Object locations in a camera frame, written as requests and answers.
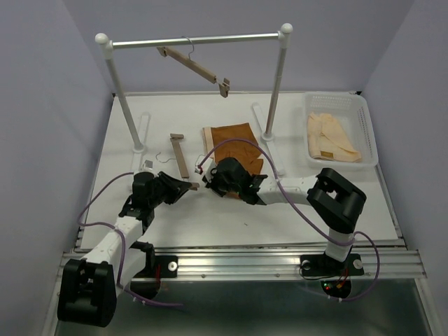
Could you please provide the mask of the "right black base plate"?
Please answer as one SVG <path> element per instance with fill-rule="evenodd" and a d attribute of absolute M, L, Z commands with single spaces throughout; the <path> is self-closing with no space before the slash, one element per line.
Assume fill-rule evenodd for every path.
<path fill-rule="evenodd" d="M 300 257 L 298 274 L 308 281 L 319 281 L 323 294 L 330 298 L 347 299 L 351 294 L 352 277 L 365 274 L 361 256 L 349 254 L 344 262 L 326 254 L 305 254 Z"/>

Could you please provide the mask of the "beige underwear in basket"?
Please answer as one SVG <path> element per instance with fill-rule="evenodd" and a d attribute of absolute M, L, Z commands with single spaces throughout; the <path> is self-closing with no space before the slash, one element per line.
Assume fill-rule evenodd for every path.
<path fill-rule="evenodd" d="M 339 120 L 329 113 L 312 112 L 308 116 L 307 141 L 309 155 L 315 160 L 354 163 L 362 159 Z"/>

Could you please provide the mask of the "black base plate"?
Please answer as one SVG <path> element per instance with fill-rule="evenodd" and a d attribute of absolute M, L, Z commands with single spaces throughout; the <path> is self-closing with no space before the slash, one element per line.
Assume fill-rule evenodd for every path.
<path fill-rule="evenodd" d="M 300 257 L 298 274 L 308 281 L 319 281 L 323 294 L 330 298 L 347 299 L 351 294 L 352 277 L 365 274 L 361 256 L 349 254 L 344 262 L 326 254 L 305 254 Z"/>
<path fill-rule="evenodd" d="M 165 303 L 156 303 L 155 296 L 162 289 L 162 280 L 177 277 L 178 256 L 158 255 L 152 244 L 141 241 L 133 243 L 131 251 L 140 251 L 144 254 L 143 269 L 136 274 L 129 285 L 133 298 L 144 305 L 167 306 Z"/>

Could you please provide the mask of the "white plastic basket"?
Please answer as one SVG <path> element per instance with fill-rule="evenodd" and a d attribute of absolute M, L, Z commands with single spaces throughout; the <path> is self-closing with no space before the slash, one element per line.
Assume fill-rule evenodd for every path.
<path fill-rule="evenodd" d="M 362 170 L 378 164 L 370 112 L 360 95 L 307 92 L 302 111 L 304 152 L 310 166 Z"/>

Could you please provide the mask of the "brown underwear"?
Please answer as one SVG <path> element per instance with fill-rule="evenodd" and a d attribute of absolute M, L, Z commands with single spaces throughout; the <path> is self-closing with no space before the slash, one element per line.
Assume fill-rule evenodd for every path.
<path fill-rule="evenodd" d="M 237 159 L 250 174 L 262 174 L 264 165 L 262 151 L 255 135 L 246 122 L 222 127 L 205 127 L 202 130 L 205 157 L 216 165 L 224 158 Z M 262 182 L 267 178 L 262 174 Z"/>

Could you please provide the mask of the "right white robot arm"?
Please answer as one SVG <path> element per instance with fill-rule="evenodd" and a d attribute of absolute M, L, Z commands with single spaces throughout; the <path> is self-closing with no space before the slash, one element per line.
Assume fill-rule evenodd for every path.
<path fill-rule="evenodd" d="M 331 168 L 323 168 L 316 176 L 294 178 L 285 186 L 277 174 L 250 174 L 233 157 L 216 163 L 207 158 L 199 162 L 195 171 L 205 186 L 217 195 L 236 195 L 250 205 L 289 204 L 307 205 L 328 226 L 323 233 L 327 246 L 322 265 L 330 273 L 338 273 L 347 266 L 354 243 L 354 233 L 367 195 Z"/>

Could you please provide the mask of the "wooden clip hanger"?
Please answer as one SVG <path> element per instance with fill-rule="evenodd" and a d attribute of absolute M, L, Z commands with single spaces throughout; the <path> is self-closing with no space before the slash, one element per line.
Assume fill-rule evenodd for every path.
<path fill-rule="evenodd" d="M 217 84 L 220 95 L 223 98 L 227 98 L 230 91 L 230 80 L 227 78 L 224 78 L 223 80 L 220 80 L 215 73 L 212 71 L 206 69 L 205 67 L 201 66 L 197 62 L 191 59 L 191 55 L 195 51 L 195 46 L 192 40 L 184 36 L 185 40 L 188 41 L 188 43 L 192 46 L 192 50 L 187 54 L 183 54 L 182 52 L 179 52 L 173 47 L 169 46 L 162 46 L 157 47 L 157 51 L 161 54 L 163 57 L 170 57 L 173 60 L 176 60 L 183 66 L 187 67 L 189 70 L 195 72 L 199 76 L 203 77 L 207 81 L 209 81 L 211 84 Z"/>
<path fill-rule="evenodd" d="M 169 140 L 171 143 L 172 151 L 174 156 L 171 158 L 166 159 L 165 161 L 162 161 L 159 156 L 162 154 L 161 152 L 157 153 L 155 155 L 155 161 L 159 165 L 165 165 L 170 160 L 175 161 L 176 166 L 178 168 L 178 177 L 172 177 L 176 182 L 182 182 L 187 183 L 189 185 L 190 190 L 198 191 L 200 188 L 199 183 L 197 182 L 191 182 L 190 181 L 190 173 L 186 165 L 186 159 L 184 157 L 183 151 L 181 149 L 181 141 L 184 140 L 185 137 L 183 134 L 175 134 L 171 133 L 169 135 Z"/>

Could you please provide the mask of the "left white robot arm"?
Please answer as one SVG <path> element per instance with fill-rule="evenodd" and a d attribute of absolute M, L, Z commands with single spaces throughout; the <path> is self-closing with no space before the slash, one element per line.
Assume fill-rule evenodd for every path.
<path fill-rule="evenodd" d="M 164 172 L 143 171 L 132 176 L 131 194 L 115 223 L 95 223 L 108 228 L 106 236 L 89 253 L 68 260 L 63 268 L 57 305 L 61 321 L 104 328 L 111 322 L 122 293 L 144 305 L 154 303 L 130 289 L 137 274 L 161 274 L 154 246 L 140 238 L 152 223 L 156 207 L 174 204 L 199 186 Z"/>

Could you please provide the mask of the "aluminium mounting rail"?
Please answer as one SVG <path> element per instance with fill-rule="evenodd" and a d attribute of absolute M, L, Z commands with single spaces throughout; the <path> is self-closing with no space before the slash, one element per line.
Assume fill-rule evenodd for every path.
<path fill-rule="evenodd" d="M 418 251 L 379 248 L 380 279 L 425 279 Z M 174 281 L 297 281 L 301 257 L 322 254 L 320 246 L 262 248 L 159 248 L 178 258 Z"/>

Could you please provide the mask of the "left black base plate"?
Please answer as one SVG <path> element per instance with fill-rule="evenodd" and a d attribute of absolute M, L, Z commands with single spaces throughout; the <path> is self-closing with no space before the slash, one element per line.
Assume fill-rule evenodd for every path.
<path fill-rule="evenodd" d="M 162 289 L 162 280 L 177 277 L 178 256 L 158 255 L 152 244 L 141 241 L 133 243 L 131 251 L 140 251 L 144 254 L 143 269 L 136 274 L 129 285 L 133 298 L 144 305 L 167 306 L 165 303 L 156 303 L 155 296 Z"/>

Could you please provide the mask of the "white metal clothes rack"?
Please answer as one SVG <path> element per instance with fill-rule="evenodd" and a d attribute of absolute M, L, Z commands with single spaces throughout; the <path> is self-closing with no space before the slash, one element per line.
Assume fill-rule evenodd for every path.
<path fill-rule="evenodd" d="M 277 103 L 279 100 L 279 92 L 284 72 L 284 64 L 286 61 L 286 53 L 290 45 L 292 33 L 292 24 L 285 23 L 281 26 L 279 31 L 270 33 L 189 37 L 194 43 L 194 46 L 202 44 L 239 43 L 246 41 L 276 40 L 279 42 L 279 56 L 276 64 L 274 85 L 269 103 L 268 114 L 265 115 L 262 108 L 257 104 L 252 105 L 252 110 L 256 120 L 258 121 L 260 130 L 262 131 L 261 139 L 268 149 L 269 157 L 276 165 L 276 173 L 280 176 L 283 176 L 285 174 L 285 167 L 281 160 L 279 150 L 277 149 L 277 146 L 274 142 L 273 125 L 274 117 L 277 110 Z M 101 49 L 104 61 L 108 68 L 108 72 L 115 87 L 115 95 L 118 97 L 118 101 L 120 102 L 122 114 L 125 118 L 125 122 L 132 138 L 133 155 L 132 160 L 130 161 L 130 168 L 132 171 L 137 171 L 141 168 L 144 154 L 147 151 L 146 139 L 148 134 L 150 116 L 145 113 L 140 118 L 139 124 L 135 125 L 129 104 L 127 103 L 125 91 L 123 90 L 123 87 L 121 85 L 120 78 L 114 63 L 113 52 L 116 50 L 128 48 L 157 48 L 162 46 L 169 46 L 174 48 L 175 46 L 185 46 L 190 44 L 183 38 L 183 36 L 178 38 L 114 42 L 106 34 L 98 33 L 94 39 L 96 44 Z"/>

